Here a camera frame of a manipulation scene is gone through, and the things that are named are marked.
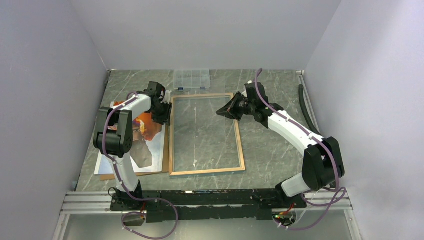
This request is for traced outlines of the hot air balloon photo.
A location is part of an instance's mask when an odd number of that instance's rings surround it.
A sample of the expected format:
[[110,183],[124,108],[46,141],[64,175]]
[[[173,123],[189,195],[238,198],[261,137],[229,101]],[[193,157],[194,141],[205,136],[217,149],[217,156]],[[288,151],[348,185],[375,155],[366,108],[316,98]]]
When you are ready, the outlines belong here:
[[[133,171],[137,176],[153,175],[166,172],[164,160],[168,157],[165,149],[166,125],[153,121],[149,100],[144,103],[131,103],[113,113],[107,126],[106,153],[116,155],[118,151],[128,150]],[[94,170],[102,179],[114,178],[110,159],[104,155],[104,126],[112,109],[122,105],[115,101],[110,107],[102,107],[95,126],[93,145],[99,150]]]

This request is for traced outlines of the wooden picture frame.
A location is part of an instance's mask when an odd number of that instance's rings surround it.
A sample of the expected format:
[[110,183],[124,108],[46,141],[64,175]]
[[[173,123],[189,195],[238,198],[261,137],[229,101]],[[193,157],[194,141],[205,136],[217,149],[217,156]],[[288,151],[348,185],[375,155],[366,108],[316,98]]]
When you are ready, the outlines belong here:
[[170,176],[246,170],[238,121],[217,115],[217,111],[233,96],[232,93],[207,93],[171,98]]

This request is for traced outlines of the brown frame backing board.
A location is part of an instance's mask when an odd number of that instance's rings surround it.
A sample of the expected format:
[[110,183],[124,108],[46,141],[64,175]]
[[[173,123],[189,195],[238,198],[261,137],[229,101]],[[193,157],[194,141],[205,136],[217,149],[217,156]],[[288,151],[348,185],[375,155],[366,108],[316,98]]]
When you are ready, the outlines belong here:
[[169,170],[168,127],[159,125],[161,130],[152,140],[146,137],[150,132],[141,121],[133,123],[133,143],[129,151],[133,171],[137,176],[152,175]]

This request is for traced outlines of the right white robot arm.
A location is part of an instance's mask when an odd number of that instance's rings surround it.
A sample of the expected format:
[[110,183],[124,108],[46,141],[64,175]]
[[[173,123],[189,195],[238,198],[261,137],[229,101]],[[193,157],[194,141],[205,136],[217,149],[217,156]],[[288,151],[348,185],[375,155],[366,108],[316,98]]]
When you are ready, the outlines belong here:
[[332,183],[340,185],[345,169],[338,141],[308,130],[280,105],[270,103],[260,82],[245,84],[245,91],[237,92],[216,114],[237,121],[244,115],[253,116],[303,154],[301,172],[278,185],[281,190],[275,193],[275,202],[280,207],[288,207],[299,194],[318,191]]

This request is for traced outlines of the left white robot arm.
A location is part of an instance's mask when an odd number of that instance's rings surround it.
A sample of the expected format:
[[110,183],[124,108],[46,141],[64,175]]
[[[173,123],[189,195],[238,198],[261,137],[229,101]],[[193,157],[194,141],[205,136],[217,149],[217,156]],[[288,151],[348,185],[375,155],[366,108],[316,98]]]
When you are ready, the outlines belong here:
[[130,156],[133,121],[140,114],[149,113],[154,123],[169,124],[172,103],[165,101],[166,95],[162,84],[151,81],[145,90],[129,93],[123,103],[98,110],[93,146],[108,159],[116,179],[116,194],[130,210],[139,209],[144,200]]

